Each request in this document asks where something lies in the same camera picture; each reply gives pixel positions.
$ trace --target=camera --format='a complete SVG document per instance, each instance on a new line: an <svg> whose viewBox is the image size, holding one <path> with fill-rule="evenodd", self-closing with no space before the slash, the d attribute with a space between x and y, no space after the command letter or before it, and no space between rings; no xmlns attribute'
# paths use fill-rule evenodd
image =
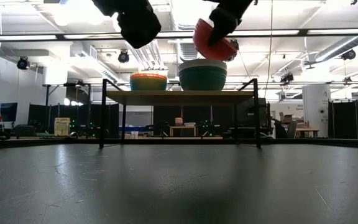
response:
<svg viewBox="0 0 358 224"><path fill-rule="evenodd" d="M118 55L118 61L121 63L129 62L128 50L121 50L121 53Z"/></svg>
<svg viewBox="0 0 358 224"><path fill-rule="evenodd" d="M20 60L17 62L17 68L20 70L28 70L30 68L29 58L22 56Z"/></svg>

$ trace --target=ceiling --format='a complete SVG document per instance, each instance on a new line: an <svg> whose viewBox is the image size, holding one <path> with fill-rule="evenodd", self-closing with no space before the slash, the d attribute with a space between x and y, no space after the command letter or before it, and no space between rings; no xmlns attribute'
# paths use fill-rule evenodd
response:
<svg viewBox="0 0 358 224"><path fill-rule="evenodd" d="M196 4L209 4L200 0L152 0L156 15L158 16L163 30L175 30L172 14L184 17L195 23L199 17L208 15L208 10L201 10L204 6ZM242 23L237 28L246 29L302 29L302 28L351 28L358 27L358 3L351 6L348 0L259 0L258 5L248 8L242 18ZM184 4L185 11L175 10L175 6ZM66 26L56 23L58 15L58 4L42 4L40 0L30 0L26 4L0 6L0 34L51 34L51 33L89 33L89 32L115 32L113 20L103 17L102 23L91 24L92 14L88 11L76 11L76 20ZM283 66L293 61L296 57L307 53L320 52L342 37L280 37L273 38L240 38L238 39L240 54L227 63L228 85L227 89L235 89L237 85L232 82L244 82L249 78L257 77L260 82L272 81L273 74L277 73ZM177 57L177 45L175 40L158 40L158 47L163 61L169 69L168 75L175 77L176 67L180 61ZM92 80L101 82L101 75L81 63L76 58L67 54L67 48L72 42L21 42L6 43L3 47L10 49L46 49L62 58L67 63L69 78ZM119 74L122 82L127 82L129 74L138 71L139 63L130 53L128 63L119 63L118 54L121 49L126 49L124 41L87 41L83 45L92 45L98 50L98 59L104 62L108 68ZM295 81L341 81L348 74L358 72L358 46L354 48L357 57L354 60L331 59L327 62L313 65L317 69L305 70L300 60L291 64L291 72Z"/></svg>

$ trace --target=gray floor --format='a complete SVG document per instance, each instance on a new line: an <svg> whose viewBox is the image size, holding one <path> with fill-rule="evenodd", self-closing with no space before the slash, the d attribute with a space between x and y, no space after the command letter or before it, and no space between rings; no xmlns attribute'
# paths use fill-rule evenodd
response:
<svg viewBox="0 0 358 224"><path fill-rule="evenodd" d="M358 149L1 149L0 223L358 224Z"/></svg>

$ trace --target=orange bowl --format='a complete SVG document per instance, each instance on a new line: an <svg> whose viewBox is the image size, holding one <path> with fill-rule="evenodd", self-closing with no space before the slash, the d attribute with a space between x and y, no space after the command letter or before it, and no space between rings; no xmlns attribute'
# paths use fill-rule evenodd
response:
<svg viewBox="0 0 358 224"><path fill-rule="evenodd" d="M208 46L208 40L212 33L212 27L202 19L196 25L193 42L198 52L206 59L227 60L237 52L234 46L227 39L223 38L214 46Z"/></svg>

